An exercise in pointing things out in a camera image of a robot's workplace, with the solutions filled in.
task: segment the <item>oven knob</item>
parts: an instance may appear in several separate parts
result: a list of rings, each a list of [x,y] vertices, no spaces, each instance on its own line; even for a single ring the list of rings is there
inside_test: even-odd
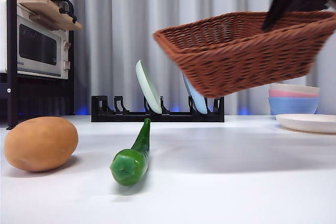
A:
[[[70,70],[70,61],[64,61],[64,70]]]
[[[66,51],[66,50],[68,50],[70,47],[71,47],[71,43],[68,42],[68,41],[64,41],[63,49]]]

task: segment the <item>blue light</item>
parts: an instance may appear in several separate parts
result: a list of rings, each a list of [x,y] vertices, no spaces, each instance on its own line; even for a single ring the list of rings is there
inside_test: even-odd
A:
[[[173,106],[171,109],[170,109],[171,112],[180,112],[180,107],[179,106]]]
[[[75,112],[76,115],[88,115],[89,114],[89,110],[88,110],[88,107],[86,106],[82,106],[80,107],[76,112]]]
[[[239,109],[238,115],[250,115],[250,111],[248,110],[248,108],[243,107]]]

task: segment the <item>wicker basket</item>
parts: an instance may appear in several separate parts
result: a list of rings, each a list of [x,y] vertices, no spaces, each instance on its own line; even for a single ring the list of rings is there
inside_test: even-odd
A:
[[[228,13],[154,33],[208,98],[306,75],[336,29],[334,12],[290,12],[265,33],[266,12]]]

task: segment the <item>white tabletop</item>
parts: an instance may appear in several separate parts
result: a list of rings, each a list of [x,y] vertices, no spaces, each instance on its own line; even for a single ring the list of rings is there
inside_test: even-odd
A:
[[[152,123],[148,173],[123,187],[109,166],[142,123],[67,118],[79,144],[62,168],[27,173],[1,152],[1,223],[336,223],[336,135],[287,130],[273,116]]]

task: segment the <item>bowl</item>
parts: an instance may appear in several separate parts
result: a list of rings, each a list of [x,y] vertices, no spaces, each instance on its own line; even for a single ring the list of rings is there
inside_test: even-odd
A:
[[[317,88],[317,87],[309,87],[309,86],[293,85],[293,84],[282,84],[282,83],[272,83],[269,85],[269,89],[289,91],[289,92],[309,93],[309,94],[320,93],[320,88]]]
[[[283,90],[277,90],[277,89],[268,90],[268,94],[270,97],[319,97],[320,96],[320,94],[291,92],[291,91],[283,91]]]
[[[278,114],[314,114],[319,97],[269,97],[272,115]]]

